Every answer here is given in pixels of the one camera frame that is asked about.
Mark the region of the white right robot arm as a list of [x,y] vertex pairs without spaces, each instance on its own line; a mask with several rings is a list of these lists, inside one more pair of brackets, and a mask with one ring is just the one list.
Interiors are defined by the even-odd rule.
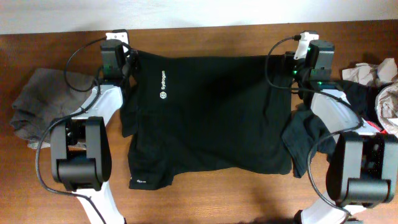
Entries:
[[334,45],[308,32],[294,37],[290,68],[304,110],[282,133],[298,176],[311,175],[313,156],[328,156],[326,191],[299,210],[294,223],[354,223],[354,214],[389,203],[396,193],[397,138],[362,118],[330,78]]

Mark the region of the black logo t-shirt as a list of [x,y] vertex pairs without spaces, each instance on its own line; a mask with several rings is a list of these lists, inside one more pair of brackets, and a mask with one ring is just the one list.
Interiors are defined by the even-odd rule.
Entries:
[[291,96],[285,55],[168,58],[139,51],[120,110],[130,189],[157,190],[185,172],[238,167],[288,174],[282,142]]

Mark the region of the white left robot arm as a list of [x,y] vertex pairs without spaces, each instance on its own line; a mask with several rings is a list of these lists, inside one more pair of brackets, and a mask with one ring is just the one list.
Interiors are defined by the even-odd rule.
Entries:
[[109,184],[112,158],[106,125],[123,105],[134,51],[119,39],[106,39],[100,50],[103,64],[90,96],[72,114],[55,119],[46,131],[51,172],[65,188],[55,193],[77,198],[91,223],[125,223]]

